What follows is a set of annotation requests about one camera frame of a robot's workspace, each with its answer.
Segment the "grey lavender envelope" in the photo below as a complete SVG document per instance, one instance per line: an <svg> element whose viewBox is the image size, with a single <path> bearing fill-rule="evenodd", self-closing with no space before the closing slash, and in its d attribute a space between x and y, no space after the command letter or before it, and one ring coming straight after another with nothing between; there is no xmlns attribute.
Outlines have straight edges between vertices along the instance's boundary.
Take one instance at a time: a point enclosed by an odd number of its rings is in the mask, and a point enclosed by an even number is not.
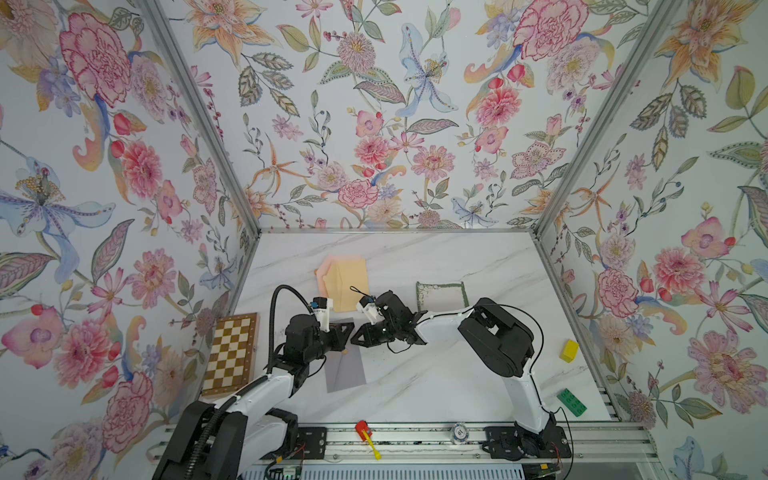
<svg viewBox="0 0 768 480"><path fill-rule="evenodd" d="M367 383L361 348L352 339L341 352L331 351L323 368L328 393L336 393Z"/></svg>

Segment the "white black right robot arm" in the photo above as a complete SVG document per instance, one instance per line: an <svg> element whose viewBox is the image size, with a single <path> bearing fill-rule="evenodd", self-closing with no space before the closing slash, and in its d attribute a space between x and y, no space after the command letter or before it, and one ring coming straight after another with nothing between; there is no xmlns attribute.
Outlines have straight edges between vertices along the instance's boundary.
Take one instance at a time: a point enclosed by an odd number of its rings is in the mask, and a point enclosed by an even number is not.
<svg viewBox="0 0 768 480"><path fill-rule="evenodd" d="M413 312L393 291L387 291L378 297L362 296L356 309L367 318L351 338L359 347L395 340L410 346L465 340L485 367L504 382L514 419L514 430L507 438L520 454L542 458L549 447L564 440L555 414L546 409L535 383L534 333L512 314L512 306L482 297L459 310Z"/></svg>

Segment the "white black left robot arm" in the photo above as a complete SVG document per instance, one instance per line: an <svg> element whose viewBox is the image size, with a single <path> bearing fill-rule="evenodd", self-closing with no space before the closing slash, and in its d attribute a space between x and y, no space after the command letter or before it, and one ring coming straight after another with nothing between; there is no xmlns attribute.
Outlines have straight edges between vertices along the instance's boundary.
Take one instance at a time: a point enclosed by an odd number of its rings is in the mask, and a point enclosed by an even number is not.
<svg viewBox="0 0 768 480"><path fill-rule="evenodd" d="M195 401L184 410L152 477L235 479L256 460L287 454L296 446L297 417L278 405L309 378L312 362L346 348L354 328L352 321L294 316L268 373L226 399Z"/></svg>

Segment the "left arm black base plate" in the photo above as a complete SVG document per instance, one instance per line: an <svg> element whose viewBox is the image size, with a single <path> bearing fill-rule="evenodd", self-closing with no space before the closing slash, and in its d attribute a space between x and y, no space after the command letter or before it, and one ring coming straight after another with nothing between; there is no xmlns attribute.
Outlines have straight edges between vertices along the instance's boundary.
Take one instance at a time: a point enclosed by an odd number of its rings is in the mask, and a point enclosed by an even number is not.
<svg viewBox="0 0 768 480"><path fill-rule="evenodd" d="M276 448L261 457L262 460L298 458L324 460L328 440L326 427L297 427L289 429L285 439Z"/></svg>

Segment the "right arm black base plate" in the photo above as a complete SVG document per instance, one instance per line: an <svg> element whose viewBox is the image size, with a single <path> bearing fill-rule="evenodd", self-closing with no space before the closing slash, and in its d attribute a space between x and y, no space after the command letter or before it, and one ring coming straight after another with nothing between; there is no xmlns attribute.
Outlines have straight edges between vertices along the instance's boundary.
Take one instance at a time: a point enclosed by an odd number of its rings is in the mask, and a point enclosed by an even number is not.
<svg viewBox="0 0 768 480"><path fill-rule="evenodd" d="M562 427L549 423L539 433L518 424L486 427L481 449L492 459L518 461L522 459L570 459L572 449Z"/></svg>

